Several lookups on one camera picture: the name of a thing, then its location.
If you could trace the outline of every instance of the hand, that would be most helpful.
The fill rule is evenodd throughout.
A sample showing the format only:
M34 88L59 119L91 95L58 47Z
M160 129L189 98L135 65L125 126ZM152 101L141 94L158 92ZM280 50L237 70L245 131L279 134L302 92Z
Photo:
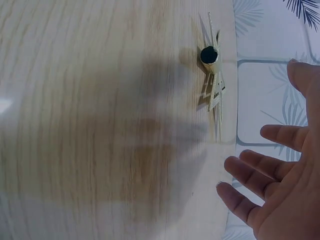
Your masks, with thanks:
M320 66L295 60L287 66L291 84L306 98L308 126L266 125L261 135L301 152L285 162L253 151L229 157L225 169L265 200L252 203L227 183L217 185L225 205L253 228L258 240L320 239Z

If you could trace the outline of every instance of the small wooden object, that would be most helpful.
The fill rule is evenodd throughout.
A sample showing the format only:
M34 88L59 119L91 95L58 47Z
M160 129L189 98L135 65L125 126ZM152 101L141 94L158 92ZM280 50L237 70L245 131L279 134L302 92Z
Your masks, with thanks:
M213 46L209 45L201 51L200 60L209 74L208 85L210 85L212 82L212 91L208 106L208 112L214 109L214 111L217 113L219 138L221 141L223 120L223 94L226 90L226 85L222 74L222 60L220 54L221 34L219 30L217 32L214 31L210 12L208 13L208 16Z

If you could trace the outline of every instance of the finger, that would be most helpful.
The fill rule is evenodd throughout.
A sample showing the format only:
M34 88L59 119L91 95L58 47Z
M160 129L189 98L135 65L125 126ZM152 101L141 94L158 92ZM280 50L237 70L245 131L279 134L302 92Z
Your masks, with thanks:
M265 125L260 134L265 139L301 152L308 132L308 126Z
M234 156L225 160L224 168L243 186L263 200L267 200L279 184L279 182L255 170Z
M244 150L239 158L247 165L271 179L281 182L296 162L281 161L251 150Z
M227 208L249 227L253 228L255 218L261 207L225 182L218 184L216 191Z
M291 84L306 97L310 86L320 78L320 66L292 59L287 65L287 74Z

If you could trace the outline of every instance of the wood grain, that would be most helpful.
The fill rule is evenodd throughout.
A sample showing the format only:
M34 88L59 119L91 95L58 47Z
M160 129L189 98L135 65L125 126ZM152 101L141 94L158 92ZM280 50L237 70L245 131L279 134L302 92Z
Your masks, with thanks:
M222 34L222 143L198 61L208 11ZM231 0L0 0L0 239L220 239L233 14Z

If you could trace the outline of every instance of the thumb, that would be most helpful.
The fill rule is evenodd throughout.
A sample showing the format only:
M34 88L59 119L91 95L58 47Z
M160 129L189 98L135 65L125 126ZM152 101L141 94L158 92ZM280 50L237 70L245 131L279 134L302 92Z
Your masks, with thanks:
M320 143L320 66L291 60L287 66L291 84L306 99L308 125L313 139Z
M297 62L292 59L287 65L290 83L306 98L312 82L320 80L320 66Z

